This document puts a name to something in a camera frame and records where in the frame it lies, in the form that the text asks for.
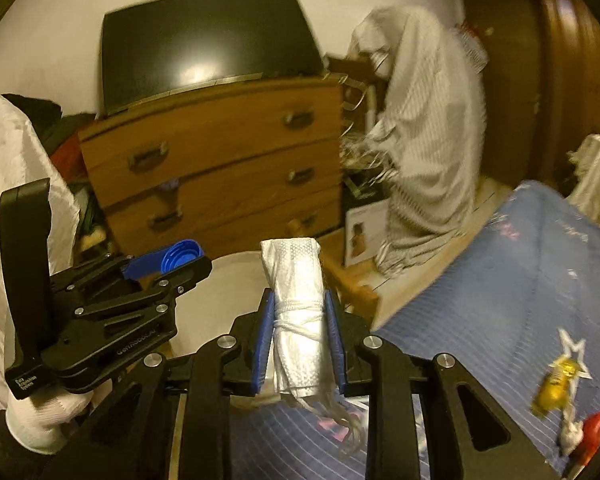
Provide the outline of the white gloved left hand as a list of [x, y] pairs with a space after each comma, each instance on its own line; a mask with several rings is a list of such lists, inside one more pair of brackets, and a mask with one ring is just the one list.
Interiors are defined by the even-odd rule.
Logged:
[[8, 397], [5, 420], [12, 437], [26, 450], [56, 454], [67, 442], [62, 427], [91, 403], [94, 393], [72, 393], [61, 386], [45, 387], [18, 400]]

